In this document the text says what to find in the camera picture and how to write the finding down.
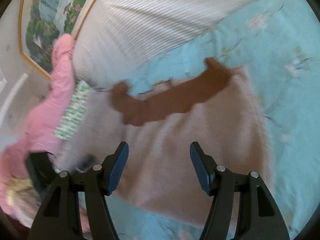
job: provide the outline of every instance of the green patterned fabric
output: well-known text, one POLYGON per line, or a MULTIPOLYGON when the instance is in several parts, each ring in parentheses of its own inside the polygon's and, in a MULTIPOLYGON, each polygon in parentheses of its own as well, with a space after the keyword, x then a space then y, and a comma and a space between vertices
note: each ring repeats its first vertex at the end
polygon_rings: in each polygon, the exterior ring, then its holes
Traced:
POLYGON ((71 103, 66 109, 63 117, 55 131, 55 136, 62 140, 70 140, 78 131, 78 126, 84 118, 86 102, 90 86, 87 82, 80 80, 73 93, 71 103))

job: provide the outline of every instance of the light blue bedsheet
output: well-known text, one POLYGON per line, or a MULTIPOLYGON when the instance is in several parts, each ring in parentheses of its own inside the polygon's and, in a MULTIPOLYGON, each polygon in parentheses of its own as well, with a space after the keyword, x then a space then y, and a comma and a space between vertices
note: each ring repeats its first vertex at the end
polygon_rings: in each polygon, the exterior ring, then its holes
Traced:
MULTIPOLYGON (((274 198, 293 239, 320 201, 320 24, 305 0, 258 0, 123 79, 137 95, 157 82, 199 75, 206 57, 249 67, 274 161, 274 198)), ((202 231, 116 196, 108 205, 120 239, 179 240, 183 230, 199 239, 202 231)))

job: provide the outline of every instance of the beige blanket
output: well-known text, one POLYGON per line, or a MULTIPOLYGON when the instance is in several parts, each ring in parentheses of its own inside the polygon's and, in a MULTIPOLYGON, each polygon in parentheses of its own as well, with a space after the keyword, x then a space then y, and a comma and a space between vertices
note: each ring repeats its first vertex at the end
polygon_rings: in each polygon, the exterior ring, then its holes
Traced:
POLYGON ((138 208, 197 226, 204 225, 212 200, 200 188, 191 142, 233 172, 257 171, 270 188, 268 145, 246 67, 226 70, 213 59, 207 64, 201 76, 160 84, 141 95, 144 101, 127 96, 123 85, 92 91, 84 122, 56 166, 73 169, 88 153, 101 163, 126 141, 129 159, 115 193, 138 208), (171 107, 175 100, 187 103, 171 107))

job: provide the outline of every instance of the brown fabric strip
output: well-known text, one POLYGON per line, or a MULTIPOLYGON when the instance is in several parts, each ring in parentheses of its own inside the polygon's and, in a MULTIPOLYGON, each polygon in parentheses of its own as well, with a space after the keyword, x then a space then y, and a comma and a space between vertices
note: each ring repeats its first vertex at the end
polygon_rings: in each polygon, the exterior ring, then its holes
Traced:
POLYGON ((208 68, 198 77, 181 83, 146 100, 138 100, 127 94, 125 82, 111 90, 112 106, 123 115, 123 122, 142 126, 146 122, 163 120, 172 113, 187 113, 197 103, 204 103, 222 91, 232 76, 214 58, 206 58, 208 68))

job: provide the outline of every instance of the framed painting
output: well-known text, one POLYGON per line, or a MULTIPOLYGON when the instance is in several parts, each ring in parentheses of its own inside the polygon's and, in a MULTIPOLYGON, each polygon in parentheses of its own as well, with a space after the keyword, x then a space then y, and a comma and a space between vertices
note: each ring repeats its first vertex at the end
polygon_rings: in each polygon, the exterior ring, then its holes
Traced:
POLYGON ((50 78, 53 44, 64 33, 75 39, 96 0, 21 0, 18 34, 23 58, 50 78))

